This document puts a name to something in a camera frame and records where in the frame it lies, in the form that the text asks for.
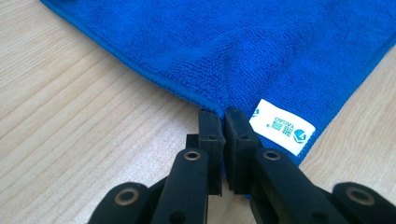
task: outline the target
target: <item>wooden table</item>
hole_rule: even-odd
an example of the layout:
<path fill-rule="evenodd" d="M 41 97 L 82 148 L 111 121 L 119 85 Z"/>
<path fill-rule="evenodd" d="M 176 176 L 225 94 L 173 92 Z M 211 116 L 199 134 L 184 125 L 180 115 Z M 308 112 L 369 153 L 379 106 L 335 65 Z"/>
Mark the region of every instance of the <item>wooden table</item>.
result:
<path fill-rule="evenodd" d="M 127 181 L 166 176 L 199 108 L 151 84 L 39 1 L 0 2 L 0 222 L 86 223 Z M 396 49 L 345 104 L 301 169 L 396 203 Z M 254 223 L 210 197 L 209 223 Z"/>

